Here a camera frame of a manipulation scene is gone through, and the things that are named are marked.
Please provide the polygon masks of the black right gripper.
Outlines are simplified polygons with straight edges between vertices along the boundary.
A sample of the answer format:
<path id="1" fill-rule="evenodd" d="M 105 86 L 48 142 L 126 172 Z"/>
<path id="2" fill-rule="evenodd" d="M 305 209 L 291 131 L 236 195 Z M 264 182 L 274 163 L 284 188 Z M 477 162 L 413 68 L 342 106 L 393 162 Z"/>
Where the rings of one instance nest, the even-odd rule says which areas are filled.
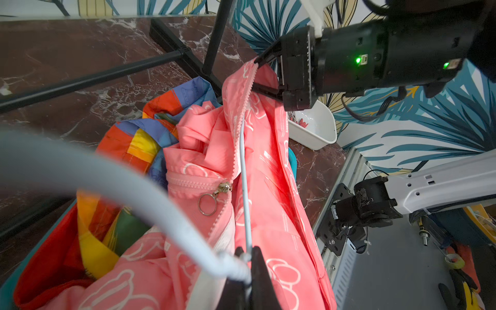
<path id="1" fill-rule="evenodd" d="M 277 39 L 254 61 L 281 65 L 282 86 L 254 83 L 252 91 L 310 109 L 324 94 L 362 95 L 366 90 L 420 85 L 438 94 L 462 68 L 488 16 L 487 1 L 367 1 L 377 19 L 320 37 L 312 27 Z"/>

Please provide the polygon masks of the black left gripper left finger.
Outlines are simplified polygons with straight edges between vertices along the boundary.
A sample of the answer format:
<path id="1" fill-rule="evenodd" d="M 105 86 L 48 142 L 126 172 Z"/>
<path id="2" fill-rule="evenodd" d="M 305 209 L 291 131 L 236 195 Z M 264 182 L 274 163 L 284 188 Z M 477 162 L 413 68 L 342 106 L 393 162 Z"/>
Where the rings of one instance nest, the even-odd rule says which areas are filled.
<path id="1" fill-rule="evenodd" d="M 245 306 L 244 282 L 227 279 L 216 310 L 244 310 Z"/>

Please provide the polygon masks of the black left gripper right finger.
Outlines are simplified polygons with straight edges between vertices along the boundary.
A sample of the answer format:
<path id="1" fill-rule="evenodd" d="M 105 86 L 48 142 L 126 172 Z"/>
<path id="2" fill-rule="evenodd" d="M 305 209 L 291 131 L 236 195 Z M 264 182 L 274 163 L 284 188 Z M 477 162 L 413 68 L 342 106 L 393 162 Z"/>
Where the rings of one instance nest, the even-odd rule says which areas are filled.
<path id="1" fill-rule="evenodd" d="M 255 246 L 251 259 L 251 295 L 249 309 L 282 310 L 276 296 L 261 249 Z"/>

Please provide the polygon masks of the pink hooded jacket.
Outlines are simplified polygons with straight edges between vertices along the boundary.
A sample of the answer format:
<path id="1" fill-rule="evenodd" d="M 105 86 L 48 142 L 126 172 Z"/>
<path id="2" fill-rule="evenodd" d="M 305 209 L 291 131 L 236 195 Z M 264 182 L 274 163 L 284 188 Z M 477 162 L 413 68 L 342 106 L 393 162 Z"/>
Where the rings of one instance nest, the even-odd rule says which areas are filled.
<path id="1" fill-rule="evenodd" d="M 209 245 L 221 251 L 245 246 L 244 210 L 249 208 L 252 241 L 262 250 L 275 289 L 284 293 L 281 307 L 335 309 L 289 164 L 287 114 L 252 91 L 256 82 L 273 86 L 276 75 L 250 61 L 226 79 L 219 107 L 204 102 L 187 109 L 176 126 L 178 143 L 163 149 L 167 191 Z M 165 309 L 198 308 L 199 290 L 207 288 L 196 264 L 151 227 L 113 270 L 87 288 L 64 290 L 39 309 L 87 307 L 80 302 L 92 303 L 88 295 L 128 268 L 137 274 L 138 294 L 145 292 L 138 289 L 149 276 L 144 273 L 155 274 L 152 284 L 165 286 L 165 297 L 158 297 Z"/>

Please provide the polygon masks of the rainbow striped jacket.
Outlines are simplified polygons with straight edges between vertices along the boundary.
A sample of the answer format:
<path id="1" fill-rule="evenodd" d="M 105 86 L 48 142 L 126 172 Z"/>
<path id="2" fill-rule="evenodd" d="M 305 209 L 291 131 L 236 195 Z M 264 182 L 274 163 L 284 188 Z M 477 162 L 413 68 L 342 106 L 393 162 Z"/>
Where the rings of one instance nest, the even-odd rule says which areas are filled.
<path id="1" fill-rule="evenodd" d="M 166 188 L 163 149 L 178 143 L 176 126 L 187 109 L 204 102 L 219 107 L 212 85 L 196 77 L 148 102 L 142 118 L 117 122 L 97 151 Z M 83 191 L 77 193 L 76 207 L 82 264 L 94 280 L 113 270 L 121 255 L 150 228 L 130 207 Z"/>

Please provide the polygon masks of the red rainbow kids jacket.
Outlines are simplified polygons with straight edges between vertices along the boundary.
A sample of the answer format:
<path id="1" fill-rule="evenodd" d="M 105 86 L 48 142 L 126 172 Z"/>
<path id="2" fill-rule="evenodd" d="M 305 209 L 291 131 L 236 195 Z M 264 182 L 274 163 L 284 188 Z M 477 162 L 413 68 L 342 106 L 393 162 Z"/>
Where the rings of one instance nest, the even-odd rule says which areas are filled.
<path id="1" fill-rule="evenodd" d="M 29 260 L 14 290 L 19 309 L 39 309 L 68 288 L 87 288 L 94 282 L 83 266 L 77 214 L 71 205 Z"/>

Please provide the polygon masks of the white wire hanger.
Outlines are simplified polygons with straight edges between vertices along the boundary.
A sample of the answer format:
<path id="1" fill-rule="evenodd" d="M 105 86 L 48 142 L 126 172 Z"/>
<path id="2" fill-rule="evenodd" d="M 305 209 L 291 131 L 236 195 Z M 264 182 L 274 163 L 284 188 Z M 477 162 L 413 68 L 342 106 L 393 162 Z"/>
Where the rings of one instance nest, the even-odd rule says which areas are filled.
<path id="1" fill-rule="evenodd" d="M 217 278 L 251 283 L 241 259 L 214 252 L 185 213 L 150 179 L 71 143 L 17 127 L 1 127 L 1 190 L 31 190 L 67 196 L 77 190 L 130 206 L 165 233 L 201 269 Z"/>

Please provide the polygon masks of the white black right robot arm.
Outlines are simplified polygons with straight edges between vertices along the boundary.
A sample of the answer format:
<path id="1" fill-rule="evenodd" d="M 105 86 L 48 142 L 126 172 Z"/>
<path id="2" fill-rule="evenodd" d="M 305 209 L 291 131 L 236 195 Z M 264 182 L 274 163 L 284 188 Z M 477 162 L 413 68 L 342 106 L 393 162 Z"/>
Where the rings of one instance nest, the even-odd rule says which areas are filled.
<path id="1" fill-rule="evenodd" d="M 495 45 L 494 1 L 388 1 L 366 6 L 379 19 L 337 30 L 325 28 L 326 1 L 304 1 L 311 25 L 282 36 L 258 58 L 279 65 L 279 84 L 255 92 L 283 103 L 287 111 L 310 109 L 323 94 L 362 96 L 395 87 L 385 106 L 416 85 L 438 95 L 471 61 L 495 79 L 489 49 Z M 495 198 L 495 152 L 404 176 L 378 176 L 335 196 L 317 229 L 334 254 L 368 227 L 387 227 L 405 214 L 421 216 Z"/>

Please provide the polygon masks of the white plastic tray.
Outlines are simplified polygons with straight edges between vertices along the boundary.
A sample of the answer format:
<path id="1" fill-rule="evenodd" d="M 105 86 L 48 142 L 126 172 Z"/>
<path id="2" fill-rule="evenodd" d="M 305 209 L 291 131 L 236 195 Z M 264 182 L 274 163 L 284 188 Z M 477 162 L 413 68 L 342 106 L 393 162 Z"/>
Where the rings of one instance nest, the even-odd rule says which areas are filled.
<path id="1" fill-rule="evenodd" d="M 288 112 L 288 119 L 289 137 L 313 151 L 337 141 L 333 113 L 319 100 L 311 109 Z"/>

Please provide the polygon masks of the teal plastic basket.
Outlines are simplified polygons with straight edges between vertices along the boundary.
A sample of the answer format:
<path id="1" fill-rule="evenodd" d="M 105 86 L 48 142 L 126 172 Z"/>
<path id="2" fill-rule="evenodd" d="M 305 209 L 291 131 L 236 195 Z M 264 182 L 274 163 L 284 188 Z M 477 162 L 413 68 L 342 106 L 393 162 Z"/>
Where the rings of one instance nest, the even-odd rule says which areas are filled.
<path id="1" fill-rule="evenodd" d="M 151 178 L 147 177 L 144 174 L 139 173 L 137 170 L 135 170 L 138 174 L 150 179 L 152 182 L 154 182 L 156 185 L 158 185 L 155 181 L 153 181 Z M 4 287 L 1 289 L 1 300 L 2 302 L 5 302 L 6 304 L 9 302 L 12 305 L 14 305 L 14 290 L 16 288 L 16 285 L 18 283 L 19 277 L 21 276 L 22 272 L 24 269 L 27 267 L 27 264 L 29 263 L 29 260 L 33 257 L 34 253 L 36 252 L 37 249 L 33 248 L 33 251 L 24 259 L 24 261 L 21 262 L 21 265 L 14 271 L 14 273 L 10 276 L 8 280 L 4 283 Z M 242 254 L 241 248 L 238 248 L 236 250 L 236 253 L 241 254 L 241 257 L 237 257 L 241 259 L 243 262 L 245 262 L 245 258 L 249 256 L 247 253 Z M 165 304 L 162 307 L 161 303 L 159 303 L 159 298 L 158 297 L 165 297 L 165 286 L 164 285 L 159 285 L 158 284 L 152 284 L 151 282 L 151 276 L 155 275 L 150 272 L 144 273 L 145 276 L 145 281 L 143 282 L 144 284 L 139 287 L 138 289 L 144 289 L 144 293 L 138 294 L 137 292 L 139 290 L 136 289 L 135 284 L 137 284 L 137 276 L 136 272 L 131 269 L 126 269 L 122 270 L 119 275 L 115 276 L 114 278 L 110 279 L 106 283 L 102 284 L 99 288 L 100 290 L 95 291 L 95 294 L 88 295 L 90 301 L 92 303 L 87 304 L 87 302 L 80 302 L 81 306 L 87 306 L 87 307 L 79 307 L 78 309 L 165 309 Z M 200 309 L 201 307 L 205 306 L 205 309 L 213 309 L 214 306 L 218 305 L 218 302 L 220 300 L 224 285 L 226 283 L 227 278 L 217 278 L 209 273 L 206 273 L 207 278 L 205 278 L 207 288 L 202 289 L 200 288 L 200 305 L 196 306 L 198 308 L 194 309 Z M 251 295 L 251 283 L 250 284 L 245 284 L 245 296 L 246 296 L 246 306 L 245 309 L 249 309 L 249 299 Z M 279 297 L 284 297 L 284 293 L 282 293 L 282 289 L 275 289 L 276 296 L 278 298 L 279 304 L 281 298 Z"/>

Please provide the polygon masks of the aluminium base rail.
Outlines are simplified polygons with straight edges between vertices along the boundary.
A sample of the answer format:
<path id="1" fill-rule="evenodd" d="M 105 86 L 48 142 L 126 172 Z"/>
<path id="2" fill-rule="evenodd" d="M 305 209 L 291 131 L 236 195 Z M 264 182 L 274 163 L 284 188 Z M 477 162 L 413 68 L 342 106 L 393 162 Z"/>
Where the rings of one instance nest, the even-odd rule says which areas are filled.
<path id="1" fill-rule="evenodd" d="M 351 198 L 355 196 L 354 185 L 361 181 L 367 171 L 366 162 L 357 148 L 347 152 L 343 169 L 313 227 L 338 309 L 344 308 L 357 257 L 348 240 L 357 221 L 352 212 L 344 208 L 350 206 Z"/>

